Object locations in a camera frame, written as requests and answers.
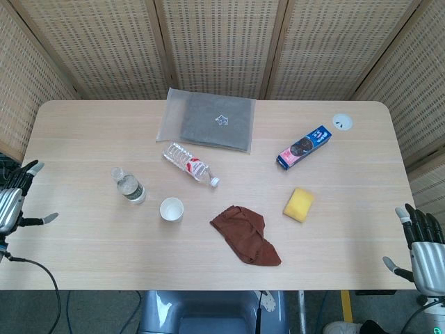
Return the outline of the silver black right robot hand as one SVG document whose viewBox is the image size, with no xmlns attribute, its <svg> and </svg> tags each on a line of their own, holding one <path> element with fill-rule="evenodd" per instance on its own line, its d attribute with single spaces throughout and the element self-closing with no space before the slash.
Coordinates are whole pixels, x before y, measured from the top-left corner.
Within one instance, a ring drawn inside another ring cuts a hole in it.
<svg viewBox="0 0 445 334">
<path fill-rule="evenodd" d="M 444 233 L 439 221 L 409 204 L 395 208 L 403 226 L 410 252 L 411 269 L 398 267 L 389 257 L 382 258 L 395 275 L 414 283 L 424 296 L 444 295 Z"/>
</svg>

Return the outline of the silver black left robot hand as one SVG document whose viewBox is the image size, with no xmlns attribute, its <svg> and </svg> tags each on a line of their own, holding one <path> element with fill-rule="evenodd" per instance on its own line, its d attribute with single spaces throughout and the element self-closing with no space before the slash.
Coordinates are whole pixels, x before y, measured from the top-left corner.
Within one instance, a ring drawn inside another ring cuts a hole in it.
<svg viewBox="0 0 445 334">
<path fill-rule="evenodd" d="M 44 167 L 43 162 L 34 160 L 24 167 L 14 170 L 6 179 L 1 190 L 1 243 L 18 227 L 46 225 L 58 218 L 54 212 L 43 218 L 24 218 L 22 207 L 31 188 L 33 178 Z"/>
</svg>

